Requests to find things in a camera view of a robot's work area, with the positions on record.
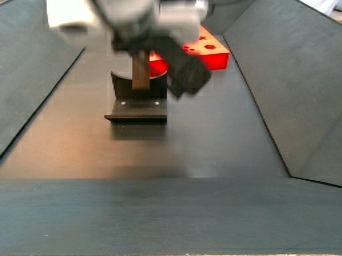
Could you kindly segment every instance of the gray wall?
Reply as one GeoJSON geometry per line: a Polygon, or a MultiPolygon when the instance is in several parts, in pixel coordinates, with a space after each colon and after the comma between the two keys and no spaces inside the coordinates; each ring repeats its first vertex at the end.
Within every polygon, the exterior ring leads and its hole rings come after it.
{"type": "Polygon", "coordinates": [[[214,34],[223,34],[255,0],[215,0],[214,13],[203,25],[214,34]]]}
{"type": "Polygon", "coordinates": [[[224,37],[293,176],[342,185],[342,27],[257,0],[224,37]]]}
{"type": "Polygon", "coordinates": [[[0,5],[0,157],[80,49],[49,31],[44,0],[0,5]]]}

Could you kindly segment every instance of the gray floor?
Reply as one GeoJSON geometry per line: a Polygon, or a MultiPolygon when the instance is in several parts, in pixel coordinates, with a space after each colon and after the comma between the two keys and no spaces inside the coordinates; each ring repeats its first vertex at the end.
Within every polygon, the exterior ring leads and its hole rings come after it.
{"type": "Polygon", "coordinates": [[[0,162],[0,178],[287,177],[234,59],[167,125],[112,125],[112,54],[83,53],[0,162]]]}
{"type": "Polygon", "coordinates": [[[342,253],[342,190],[289,178],[234,59],[114,126],[104,39],[0,160],[0,254],[342,253]]]}

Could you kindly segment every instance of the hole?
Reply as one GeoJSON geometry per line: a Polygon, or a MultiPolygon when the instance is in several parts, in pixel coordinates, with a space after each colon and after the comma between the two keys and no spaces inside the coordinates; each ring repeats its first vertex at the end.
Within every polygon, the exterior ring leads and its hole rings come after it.
{"type": "Polygon", "coordinates": [[[214,50],[214,49],[216,49],[216,46],[212,45],[212,44],[207,44],[207,45],[204,46],[204,48],[206,48],[206,49],[210,49],[210,50],[214,50]]]}
{"type": "Polygon", "coordinates": [[[59,27],[60,31],[67,34],[87,34],[88,29],[83,25],[63,25],[59,27]]]}

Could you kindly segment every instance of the red block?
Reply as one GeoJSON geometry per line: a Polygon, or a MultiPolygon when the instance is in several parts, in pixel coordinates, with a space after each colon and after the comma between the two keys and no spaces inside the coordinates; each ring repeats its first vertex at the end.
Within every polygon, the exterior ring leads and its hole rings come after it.
{"type": "MultiPolygon", "coordinates": [[[[227,68],[230,51],[203,27],[200,27],[199,40],[184,44],[183,50],[187,54],[199,56],[210,70],[227,68]]],[[[151,77],[159,76],[167,71],[167,64],[155,53],[150,56],[150,66],[151,77]]]]}

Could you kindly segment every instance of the white robot body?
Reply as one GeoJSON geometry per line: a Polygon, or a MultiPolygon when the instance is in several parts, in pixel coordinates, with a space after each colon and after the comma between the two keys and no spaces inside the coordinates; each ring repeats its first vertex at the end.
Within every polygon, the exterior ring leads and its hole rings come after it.
{"type": "MultiPolygon", "coordinates": [[[[160,4],[159,0],[102,0],[99,3],[106,6],[106,15],[124,38],[135,37],[147,29],[170,34],[180,45],[199,37],[207,0],[191,4],[182,1],[160,4]]],[[[51,28],[66,39],[68,35],[62,28],[70,25],[87,27],[88,32],[102,26],[88,0],[47,0],[47,13],[51,28]]],[[[96,37],[98,33],[88,33],[88,36],[96,37]]]]}

